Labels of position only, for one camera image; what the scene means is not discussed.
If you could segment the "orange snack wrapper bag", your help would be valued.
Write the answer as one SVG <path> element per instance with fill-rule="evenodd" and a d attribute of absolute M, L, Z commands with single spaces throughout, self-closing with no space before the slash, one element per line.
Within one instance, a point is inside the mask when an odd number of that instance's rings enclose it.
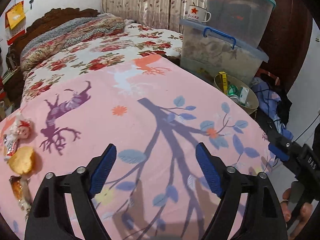
<path fill-rule="evenodd" d="M 9 181 L 15 198 L 17 199 L 21 209 L 25 211 L 25 221 L 27 221 L 33 202 L 28 181 L 22 176 L 11 176 Z"/>

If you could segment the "small red white wrapper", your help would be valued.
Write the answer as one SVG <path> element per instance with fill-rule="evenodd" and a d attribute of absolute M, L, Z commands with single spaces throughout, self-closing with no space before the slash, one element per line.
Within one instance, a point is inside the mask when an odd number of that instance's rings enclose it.
<path fill-rule="evenodd" d="M 8 161 L 17 151 L 18 138 L 14 134 L 5 134 L 3 136 L 4 160 Z"/>

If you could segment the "green crushed can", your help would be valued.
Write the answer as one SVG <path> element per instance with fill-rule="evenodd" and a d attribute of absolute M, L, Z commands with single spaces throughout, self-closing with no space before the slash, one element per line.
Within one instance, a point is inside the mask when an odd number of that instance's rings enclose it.
<path fill-rule="evenodd" d="M 233 84 L 228 85 L 227 95 L 234 102 L 236 103 L 239 102 L 238 88 L 236 87 L 236 85 L 233 85 Z"/>

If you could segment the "yellow cardboard box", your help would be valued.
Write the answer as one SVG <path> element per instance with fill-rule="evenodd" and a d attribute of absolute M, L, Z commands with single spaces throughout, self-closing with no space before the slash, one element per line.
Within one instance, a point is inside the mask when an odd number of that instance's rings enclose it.
<path fill-rule="evenodd" d="M 226 72 L 219 72 L 219 78 L 221 81 L 221 90 L 225 95 L 228 95 L 228 77 Z"/>

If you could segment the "clear wrapper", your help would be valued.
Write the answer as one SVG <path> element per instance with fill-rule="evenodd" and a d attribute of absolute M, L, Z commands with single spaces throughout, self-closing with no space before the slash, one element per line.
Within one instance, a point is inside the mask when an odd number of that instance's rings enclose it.
<path fill-rule="evenodd" d="M 33 122 L 21 116 L 16 116 L 14 123 L 10 128 L 10 132 L 18 139 L 27 139 L 33 131 Z"/>

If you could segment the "beige round trash bin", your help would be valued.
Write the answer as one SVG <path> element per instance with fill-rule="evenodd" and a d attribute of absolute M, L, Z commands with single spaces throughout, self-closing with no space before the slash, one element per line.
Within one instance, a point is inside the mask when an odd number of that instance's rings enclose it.
<path fill-rule="evenodd" d="M 214 87 L 237 103 L 246 113 L 253 114 L 259 107 L 259 101 L 253 90 L 237 78 L 226 75 L 227 88 L 220 74 L 214 77 Z"/>

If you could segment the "purple clothes pile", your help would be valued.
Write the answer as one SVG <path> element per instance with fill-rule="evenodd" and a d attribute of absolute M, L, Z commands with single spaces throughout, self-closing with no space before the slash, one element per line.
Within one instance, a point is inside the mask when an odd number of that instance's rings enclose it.
<path fill-rule="evenodd" d="M 284 99 L 282 100 L 272 86 L 260 77 L 253 78 L 251 89 L 259 101 L 259 110 L 265 114 L 260 118 L 262 129 L 265 131 L 275 129 L 278 133 L 291 140 L 293 134 L 287 129 L 286 124 L 289 121 L 292 102 L 286 95 L 283 96 Z"/>

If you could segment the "pink tree-print bed sheet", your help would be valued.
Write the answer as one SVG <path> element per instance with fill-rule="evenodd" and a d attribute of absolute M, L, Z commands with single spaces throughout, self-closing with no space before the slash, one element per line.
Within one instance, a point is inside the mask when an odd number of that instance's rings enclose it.
<path fill-rule="evenodd" d="M 213 86 L 160 56 L 58 83 L 25 103 L 36 152 L 29 189 L 48 172 L 70 174 L 103 153 L 117 158 L 93 205 L 112 239 L 200 239 L 219 199 L 195 157 L 202 142 L 241 173 L 270 172 L 259 125 Z"/>

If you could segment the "teal lid storage bin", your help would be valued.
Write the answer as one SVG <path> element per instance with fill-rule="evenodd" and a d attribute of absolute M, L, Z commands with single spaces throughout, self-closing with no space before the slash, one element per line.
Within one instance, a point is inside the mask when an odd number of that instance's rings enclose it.
<path fill-rule="evenodd" d="M 257 48 L 275 7 L 275 0 L 207 0 L 207 25 Z"/>

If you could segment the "floral bed quilt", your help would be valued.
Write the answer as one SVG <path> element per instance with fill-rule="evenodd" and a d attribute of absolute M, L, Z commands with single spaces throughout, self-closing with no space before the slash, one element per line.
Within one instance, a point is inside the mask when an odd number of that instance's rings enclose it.
<path fill-rule="evenodd" d="M 80 42 L 41 60 L 28 72 L 21 103 L 27 103 L 57 83 L 125 61 L 152 54 L 178 59 L 182 40 L 182 33 L 131 23 L 122 33 Z"/>

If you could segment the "dark wooden headboard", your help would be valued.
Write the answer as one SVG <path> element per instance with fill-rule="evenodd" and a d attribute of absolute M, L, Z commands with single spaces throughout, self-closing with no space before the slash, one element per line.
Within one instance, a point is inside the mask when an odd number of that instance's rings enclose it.
<path fill-rule="evenodd" d="M 10 63 L 10 59 L 16 66 L 20 65 L 21 52 L 25 46 L 34 38 L 50 31 L 67 21 L 81 17 L 97 17 L 99 12 L 95 9 L 80 10 L 79 8 L 66 8 L 66 9 L 52 9 L 45 13 L 41 18 L 38 18 L 31 26 L 26 30 L 26 33 L 20 35 L 8 48 L 6 55 L 7 64 Z"/>

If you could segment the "folded patterned blanket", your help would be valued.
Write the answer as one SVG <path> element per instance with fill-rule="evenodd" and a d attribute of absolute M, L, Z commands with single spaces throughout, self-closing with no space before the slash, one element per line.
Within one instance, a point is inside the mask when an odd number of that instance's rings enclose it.
<path fill-rule="evenodd" d="M 29 72 L 44 60 L 80 42 L 124 31 L 126 20 L 111 14 L 72 19 L 33 38 L 20 54 L 20 69 Z"/>

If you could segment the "white enamel star mug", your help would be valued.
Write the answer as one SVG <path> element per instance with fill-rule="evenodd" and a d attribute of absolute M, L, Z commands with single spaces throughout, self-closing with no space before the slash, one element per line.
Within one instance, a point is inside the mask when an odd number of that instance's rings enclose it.
<path fill-rule="evenodd" d="M 211 13 L 199 6 L 190 5 L 186 19 L 197 23 L 207 23 L 211 19 Z"/>

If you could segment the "orange wall calendar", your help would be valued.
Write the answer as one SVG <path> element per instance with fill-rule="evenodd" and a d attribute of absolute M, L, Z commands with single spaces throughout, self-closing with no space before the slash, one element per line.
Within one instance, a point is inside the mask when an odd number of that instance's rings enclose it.
<path fill-rule="evenodd" d="M 12 45 L 18 37 L 25 34 L 25 23 L 24 1 L 20 1 L 5 13 L 5 35 L 7 45 Z"/>

